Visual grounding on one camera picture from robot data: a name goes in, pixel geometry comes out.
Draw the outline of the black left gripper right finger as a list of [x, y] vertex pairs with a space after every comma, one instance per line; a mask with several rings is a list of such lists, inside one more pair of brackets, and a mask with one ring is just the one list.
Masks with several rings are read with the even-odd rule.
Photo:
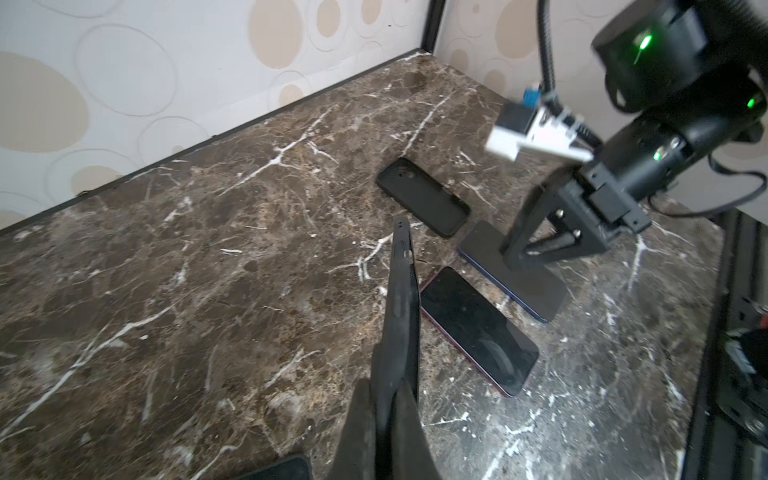
[[395, 393], [390, 424], [391, 478], [440, 480], [421, 425], [410, 385], [403, 380]]

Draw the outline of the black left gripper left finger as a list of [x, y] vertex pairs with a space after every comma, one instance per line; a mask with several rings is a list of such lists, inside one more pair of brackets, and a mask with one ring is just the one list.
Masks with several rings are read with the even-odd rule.
[[376, 421], [370, 380], [359, 379], [354, 388], [339, 444], [327, 475], [332, 479], [375, 479]]

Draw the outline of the black phone case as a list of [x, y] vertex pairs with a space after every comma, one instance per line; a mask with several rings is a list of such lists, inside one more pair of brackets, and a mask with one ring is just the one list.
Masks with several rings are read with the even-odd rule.
[[390, 272], [385, 315], [380, 342], [375, 346], [371, 389], [375, 406], [376, 430], [390, 429], [393, 402], [405, 381], [418, 393], [420, 349], [420, 292], [415, 255], [407, 218], [394, 220]]
[[471, 214], [466, 202], [404, 157], [386, 166], [376, 184], [442, 238], [455, 235]]

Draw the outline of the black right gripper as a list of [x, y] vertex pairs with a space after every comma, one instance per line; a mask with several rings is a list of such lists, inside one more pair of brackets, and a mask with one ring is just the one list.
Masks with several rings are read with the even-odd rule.
[[602, 163], [572, 163], [526, 197], [501, 254], [512, 270], [599, 255], [609, 240], [638, 235], [650, 216]]

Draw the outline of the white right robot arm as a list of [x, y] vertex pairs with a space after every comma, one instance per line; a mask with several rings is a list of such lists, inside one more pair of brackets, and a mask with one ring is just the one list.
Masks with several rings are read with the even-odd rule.
[[633, 115], [608, 140], [556, 91], [550, 8], [537, 5], [543, 89], [504, 106], [486, 148], [562, 157], [500, 246], [511, 269], [597, 255], [650, 224], [653, 197], [728, 142], [758, 142], [767, 111], [767, 23], [746, 1], [636, 1], [594, 38], [612, 105]]

